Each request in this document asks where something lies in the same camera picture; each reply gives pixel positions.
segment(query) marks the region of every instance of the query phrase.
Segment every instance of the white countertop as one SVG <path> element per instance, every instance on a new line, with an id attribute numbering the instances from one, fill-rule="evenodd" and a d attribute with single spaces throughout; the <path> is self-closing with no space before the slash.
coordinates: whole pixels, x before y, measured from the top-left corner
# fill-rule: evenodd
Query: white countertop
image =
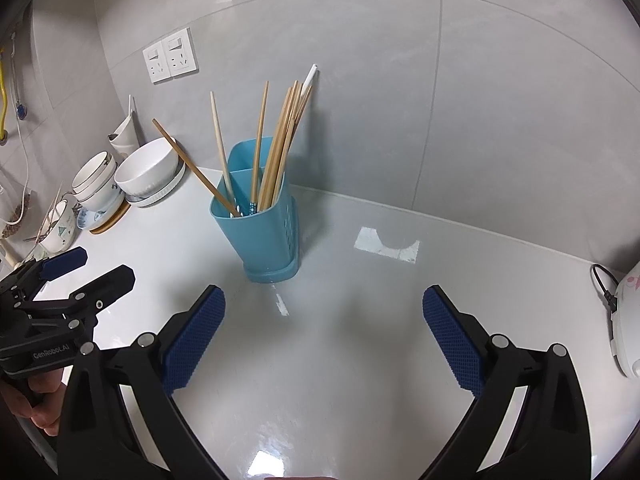
<path id="1" fill-rule="evenodd" d="M 76 245 L 87 264 L 39 298 L 66 298 L 120 264 L 134 269 L 133 291 L 98 316 L 94 339 L 112 348 L 158 332 L 210 283 L 222 288 L 225 320 L 174 399 L 231 480 L 281 472 L 417 479 L 472 401 L 422 318 L 422 294 L 434 283 L 489 334 L 522 348 L 567 346 L 589 415 L 593 475 L 615 455 L 640 418 L 640 383 L 610 354 L 588 262 L 363 200 L 302 188 L 293 195 L 302 259 L 287 282 L 245 278 L 209 215 L 209 192 L 188 172 L 162 202 L 131 208 L 104 234 L 83 232 Z M 521 390 L 484 465 L 500 458 Z M 161 463 L 125 396 L 143 447 Z"/>

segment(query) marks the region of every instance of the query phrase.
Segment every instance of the textured blue pad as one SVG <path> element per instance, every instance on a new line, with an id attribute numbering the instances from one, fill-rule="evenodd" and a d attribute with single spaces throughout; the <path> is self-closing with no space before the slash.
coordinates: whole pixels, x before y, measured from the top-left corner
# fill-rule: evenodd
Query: textured blue pad
<path id="1" fill-rule="evenodd" d="M 482 358 L 454 314 L 433 287 L 424 291 L 422 313 L 460 388 L 482 395 Z"/>
<path id="2" fill-rule="evenodd" d="M 162 389 L 168 396 L 187 385 L 223 317 L 225 295 L 216 287 L 200 303 L 164 354 Z"/>
<path id="3" fill-rule="evenodd" d="M 60 276 L 79 269 L 86 263 L 86 251 L 82 247 L 76 247 L 66 253 L 54 256 L 50 260 L 46 260 L 42 264 L 40 277 L 43 280 L 51 282 Z"/>

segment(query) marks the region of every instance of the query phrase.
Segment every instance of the yellow hose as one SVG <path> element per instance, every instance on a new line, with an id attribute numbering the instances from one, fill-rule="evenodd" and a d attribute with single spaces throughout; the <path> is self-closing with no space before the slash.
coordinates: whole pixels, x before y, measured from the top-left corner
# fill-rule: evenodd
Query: yellow hose
<path id="1" fill-rule="evenodd" d="M 2 94 L 2 114 L 0 114 L 0 142 L 4 142 L 6 134 L 4 130 L 4 118 L 6 117 L 7 99 L 6 90 L 4 89 L 4 74 L 2 72 L 2 53 L 4 47 L 0 46 L 0 94 Z"/>

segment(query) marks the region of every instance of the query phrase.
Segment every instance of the bolt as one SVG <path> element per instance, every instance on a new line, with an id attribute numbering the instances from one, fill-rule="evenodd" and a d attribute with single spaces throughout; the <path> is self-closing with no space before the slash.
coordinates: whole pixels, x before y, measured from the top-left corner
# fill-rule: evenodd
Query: bolt
<path id="1" fill-rule="evenodd" d="M 554 345 L 554 354 L 558 357 L 564 357 L 566 355 L 566 348 L 559 343 Z"/>
<path id="2" fill-rule="evenodd" d="M 90 354 L 91 352 L 94 351 L 94 344 L 92 342 L 87 342 L 84 343 L 81 347 L 80 347 L 80 353 L 82 355 L 87 355 Z"/>
<path id="3" fill-rule="evenodd" d="M 509 346 L 509 340 L 501 334 L 494 335 L 491 338 L 491 342 L 498 348 L 507 348 Z"/>
<path id="4" fill-rule="evenodd" d="M 138 344 L 144 348 L 153 344 L 155 340 L 156 338 L 151 332 L 146 332 L 138 338 Z"/>

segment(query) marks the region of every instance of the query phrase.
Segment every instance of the electrical outlet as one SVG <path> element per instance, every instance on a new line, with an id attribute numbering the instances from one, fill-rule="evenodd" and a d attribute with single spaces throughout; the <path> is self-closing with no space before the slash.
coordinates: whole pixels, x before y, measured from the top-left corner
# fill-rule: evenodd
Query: electrical outlet
<path id="1" fill-rule="evenodd" d="M 146 70 L 153 83 L 169 79 L 172 76 L 161 41 L 148 46 L 142 51 L 142 54 L 145 57 Z"/>
<path id="2" fill-rule="evenodd" d="M 162 49 L 169 64 L 169 73 L 172 76 L 197 70 L 188 28 L 167 36 L 160 43 L 162 43 Z"/>

